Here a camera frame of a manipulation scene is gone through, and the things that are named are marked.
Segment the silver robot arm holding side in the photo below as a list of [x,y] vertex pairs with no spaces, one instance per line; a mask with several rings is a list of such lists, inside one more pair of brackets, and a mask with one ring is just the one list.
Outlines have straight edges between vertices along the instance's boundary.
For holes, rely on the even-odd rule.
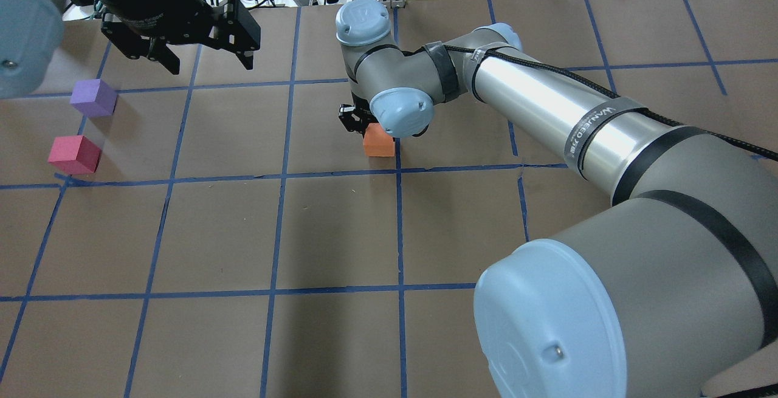
[[[608,199],[470,95],[399,157],[367,158],[336,117],[348,101],[336,7],[261,9],[260,63],[198,58],[175,198],[150,304],[198,300],[217,397],[497,397],[478,348],[474,285],[512,249]],[[662,115],[776,149],[776,7],[729,44],[703,0],[430,0],[398,15],[401,46],[517,22],[528,52],[580,64]]]

